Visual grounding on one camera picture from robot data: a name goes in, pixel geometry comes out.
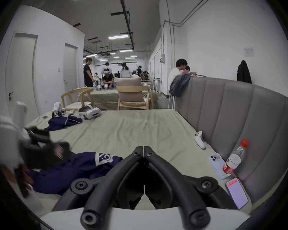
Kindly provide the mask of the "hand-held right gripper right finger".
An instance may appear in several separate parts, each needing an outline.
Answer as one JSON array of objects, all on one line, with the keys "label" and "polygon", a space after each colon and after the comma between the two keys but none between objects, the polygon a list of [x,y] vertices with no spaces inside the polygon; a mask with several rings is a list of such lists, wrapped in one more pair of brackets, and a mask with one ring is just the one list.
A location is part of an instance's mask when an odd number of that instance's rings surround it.
[{"label": "hand-held right gripper right finger", "polygon": [[238,209],[215,178],[183,175],[149,146],[144,147],[144,185],[155,209],[178,207],[184,229],[207,227],[211,221],[207,206]]}]

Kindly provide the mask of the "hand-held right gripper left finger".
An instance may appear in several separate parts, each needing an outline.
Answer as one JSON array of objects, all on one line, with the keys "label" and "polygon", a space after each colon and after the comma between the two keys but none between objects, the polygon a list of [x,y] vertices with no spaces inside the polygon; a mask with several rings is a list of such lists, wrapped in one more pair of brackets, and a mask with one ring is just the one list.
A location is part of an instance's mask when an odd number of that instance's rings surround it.
[{"label": "hand-held right gripper left finger", "polygon": [[138,146],[105,176],[74,180],[52,211],[84,207],[81,225],[85,229],[103,229],[112,207],[134,210],[144,195],[143,158],[143,146]]}]

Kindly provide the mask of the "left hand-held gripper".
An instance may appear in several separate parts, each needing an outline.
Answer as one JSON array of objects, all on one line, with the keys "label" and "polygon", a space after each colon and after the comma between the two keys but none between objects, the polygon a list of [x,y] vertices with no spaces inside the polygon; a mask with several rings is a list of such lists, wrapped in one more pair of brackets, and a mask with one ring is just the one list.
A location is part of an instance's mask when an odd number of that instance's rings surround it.
[{"label": "left hand-held gripper", "polygon": [[50,139],[49,131],[36,126],[24,128],[26,115],[27,106],[23,102],[16,102],[13,118],[0,115],[0,164],[14,168],[23,198],[32,191],[29,169],[45,170],[71,157],[68,142],[55,143]]}]

